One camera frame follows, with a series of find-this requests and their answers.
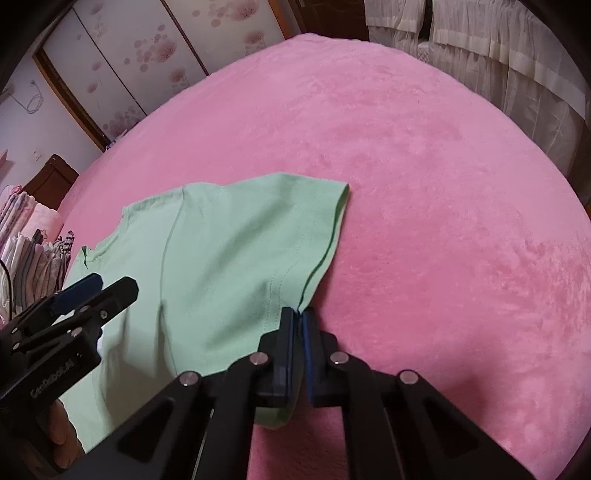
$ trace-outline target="screw head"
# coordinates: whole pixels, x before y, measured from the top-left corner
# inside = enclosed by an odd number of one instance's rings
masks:
[[[269,361],[269,356],[265,352],[254,352],[248,358],[253,365],[264,365]]]
[[[199,381],[199,374],[197,372],[183,372],[178,380],[185,386],[194,385]]]
[[[335,365],[343,365],[349,361],[349,355],[345,352],[335,352],[331,354],[330,361]]]
[[[400,372],[399,375],[400,381],[405,385],[414,385],[418,382],[418,375],[416,372],[412,370],[405,370],[404,372]]]

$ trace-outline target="white curtain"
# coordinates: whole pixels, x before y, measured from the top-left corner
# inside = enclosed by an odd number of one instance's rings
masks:
[[[583,118],[530,77],[463,48],[430,44],[432,65],[503,111],[568,175],[583,132]]]
[[[365,0],[371,41],[418,57],[424,0]],[[433,0],[429,62],[510,117],[568,175],[589,155],[591,92],[556,36],[517,0]]]
[[[417,56],[425,0],[365,0],[369,40]]]
[[[386,27],[368,27],[369,41],[405,51],[418,56],[418,33]]]
[[[433,0],[431,41],[507,65],[591,125],[583,75],[552,31],[517,0]]]

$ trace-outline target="floral wardrobe door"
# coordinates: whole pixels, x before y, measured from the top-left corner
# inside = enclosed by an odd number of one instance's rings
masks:
[[[208,73],[283,39],[267,0],[78,0],[43,50],[114,140]]]
[[[43,50],[82,108],[110,140],[145,117],[74,11],[62,19]]]
[[[78,0],[73,9],[146,114],[205,77],[160,0]]]
[[[166,0],[209,73],[283,41],[267,0]]]

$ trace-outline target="green t-shirt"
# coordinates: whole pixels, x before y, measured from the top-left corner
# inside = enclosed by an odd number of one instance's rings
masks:
[[[84,447],[181,372],[208,375],[256,351],[282,307],[302,311],[336,250],[347,196],[344,183],[278,173],[125,207],[113,234],[81,250],[65,285],[92,272],[105,285],[123,276],[139,285],[138,300],[103,329],[101,365],[62,398]]]

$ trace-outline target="pink fleece bedspread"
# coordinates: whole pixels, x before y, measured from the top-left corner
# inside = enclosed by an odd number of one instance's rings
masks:
[[[400,51],[302,35],[185,90],[76,181],[74,251],[121,208],[286,171],[351,197],[315,303],[371,367],[420,372],[540,480],[591,425],[591,223],[502,112]],[[249,478],[346,478],[340,413],[255,428]]]

